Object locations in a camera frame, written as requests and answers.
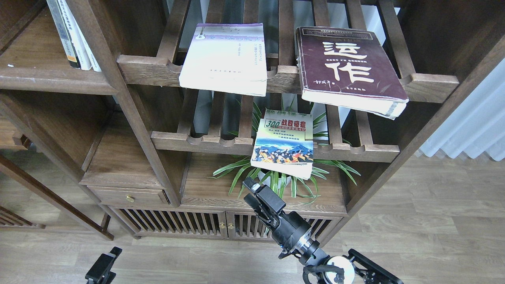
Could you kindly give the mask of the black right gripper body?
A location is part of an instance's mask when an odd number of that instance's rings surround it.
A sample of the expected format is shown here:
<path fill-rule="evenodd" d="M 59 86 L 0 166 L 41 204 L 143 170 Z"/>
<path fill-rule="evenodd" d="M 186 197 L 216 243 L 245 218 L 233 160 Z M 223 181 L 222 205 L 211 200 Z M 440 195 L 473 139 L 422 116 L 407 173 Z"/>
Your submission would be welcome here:
<path fill-rule="evenodd" d="M 272 239 L 285 250 L 295 249 L 298 241 L 310 231 L 310 225 L 295 211 L 274 214 L 265 225 L 272 231 Z"/>

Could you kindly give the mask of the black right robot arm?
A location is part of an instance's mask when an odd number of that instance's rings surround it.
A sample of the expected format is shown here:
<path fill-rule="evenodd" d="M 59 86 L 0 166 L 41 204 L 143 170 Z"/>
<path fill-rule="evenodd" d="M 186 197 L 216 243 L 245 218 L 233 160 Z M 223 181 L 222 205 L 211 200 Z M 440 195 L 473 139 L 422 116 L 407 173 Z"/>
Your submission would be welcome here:
<path fill-rule="evenodd" d="M 245 201 L 270 230 L 282 248 L 279 259 L 293 255 L 303 264 L 303 280 L 314 275 L 319 284 L 351 284 L 359 276 L 366 284 L 400 284 L 402 281 L 354 249 L 348 256 L 330 256 L 311 238 L 311 226 L 297 212 L 284 212 L 285 202 L 270 187 L 246 178 L 250 190 Z"/>

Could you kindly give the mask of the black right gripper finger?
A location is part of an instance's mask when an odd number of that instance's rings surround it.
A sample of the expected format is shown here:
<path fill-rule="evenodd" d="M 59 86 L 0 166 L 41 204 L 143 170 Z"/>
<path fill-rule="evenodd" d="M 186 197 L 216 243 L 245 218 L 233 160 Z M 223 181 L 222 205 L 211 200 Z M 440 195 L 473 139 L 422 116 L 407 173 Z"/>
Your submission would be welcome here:
<path fill-rule="evenodd" d="M 277 219 L 274 212 L 262 201 L 258 201 L 253 194 L 247 194 L 244 200 L 251 206 L 258 219 L 269 228 L 276 228 Z"/>
<path fill-rule="evenodd" d="M 267 205 L 275 215 L 279 214 L 286 206 L 283 199 L 274 193 L 267 185 L 260 185 L 250 177 L 247 177 L 242 184 L 251 191 L 251 194 L 253 194 L 258 201 L 262 201 Z"/>

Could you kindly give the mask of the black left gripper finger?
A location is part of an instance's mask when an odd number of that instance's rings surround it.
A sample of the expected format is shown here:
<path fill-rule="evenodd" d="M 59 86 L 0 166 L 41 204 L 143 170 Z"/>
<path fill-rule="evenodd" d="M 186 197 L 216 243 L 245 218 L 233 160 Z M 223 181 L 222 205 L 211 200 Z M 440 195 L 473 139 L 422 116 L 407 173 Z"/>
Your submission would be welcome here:
<path fill-rule="evenodd" d="M 85 275 L 87 284 L 110 284 L 116 276 L 110 270 L 121 252 L 121 248 L 114 247 L 109 253 L 101 254 Z"/>

